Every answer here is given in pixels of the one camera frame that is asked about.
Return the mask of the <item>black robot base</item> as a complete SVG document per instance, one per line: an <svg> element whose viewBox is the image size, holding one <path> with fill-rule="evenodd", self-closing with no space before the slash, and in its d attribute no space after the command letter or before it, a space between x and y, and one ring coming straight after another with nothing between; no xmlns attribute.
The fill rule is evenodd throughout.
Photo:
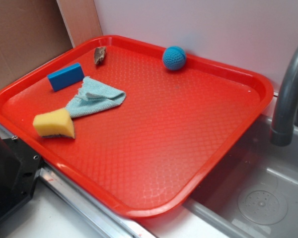
<svg viewBox="0 0 298 238"><path fill-rule="evenodd" d="M29 202L42 157L21 139L0 138L0 223Z"/></svg>

